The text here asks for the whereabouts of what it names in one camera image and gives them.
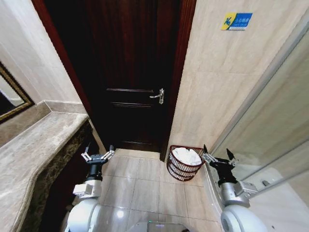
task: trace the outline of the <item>sticker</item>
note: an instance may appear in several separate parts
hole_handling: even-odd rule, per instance
[[[221,30],[245,30],[252,13],[227,13]]]

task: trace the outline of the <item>door lever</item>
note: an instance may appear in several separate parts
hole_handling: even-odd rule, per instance
[[[164,89],[161,88],[160,89],[160,94],[159,95],[155,95],[155,96],[149,96],[150,98],[159,98],[159,103],[163,104],[164,102]]]

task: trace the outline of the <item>vanity counter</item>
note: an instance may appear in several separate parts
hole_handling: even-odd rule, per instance
[[[91,133],[87,119],[51,112],[0,148],[1,231],[25,230],[26,222],[39,227],[50,186]]]

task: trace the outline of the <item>wicker basket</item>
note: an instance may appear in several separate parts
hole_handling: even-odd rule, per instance
[[[176,145],[172,145],[169,148],[169,158],[168,162],[166,163],[168,172],[177,180],[181,181],[191,180],[198,172],[198,170],[201,168],[201,166],[205,163],[205,161],[201,158],[202,163],[199,165],[188,165],[182,163],[172,153],[172,150],[174,150],[177,147],[184,147],[186,149],[195,150],[195,152],[199,155],[199,157],[203,155],[203,149],[197,147],[176,146]]]

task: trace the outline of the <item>white towel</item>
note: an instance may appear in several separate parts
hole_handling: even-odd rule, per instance
[[[184,147],[178,147],[172,150],[172,153],[182,163],[188,165],[199,165],[202,163],[199,155],[192,149],[187,150]]]

